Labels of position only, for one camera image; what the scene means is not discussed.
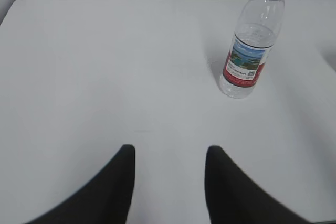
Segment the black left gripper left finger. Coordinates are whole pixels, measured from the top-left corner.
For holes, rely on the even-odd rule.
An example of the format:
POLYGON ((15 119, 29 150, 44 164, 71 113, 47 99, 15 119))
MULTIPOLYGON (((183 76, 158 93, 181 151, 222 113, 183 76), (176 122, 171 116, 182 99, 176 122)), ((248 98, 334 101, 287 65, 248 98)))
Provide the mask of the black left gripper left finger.
POLYGON ((134 182, 135 148, 122 145, 94 178, 31 223, 126 223, 134 182))

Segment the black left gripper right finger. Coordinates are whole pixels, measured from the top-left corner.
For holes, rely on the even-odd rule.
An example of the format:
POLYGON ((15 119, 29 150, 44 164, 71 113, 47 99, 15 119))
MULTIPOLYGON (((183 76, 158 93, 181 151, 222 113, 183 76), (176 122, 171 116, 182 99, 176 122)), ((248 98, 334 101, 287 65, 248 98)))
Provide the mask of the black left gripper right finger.
POLYGON ((211 223, 308 223, 250 179, 217 145, 205 162, 205 199, 211 223))

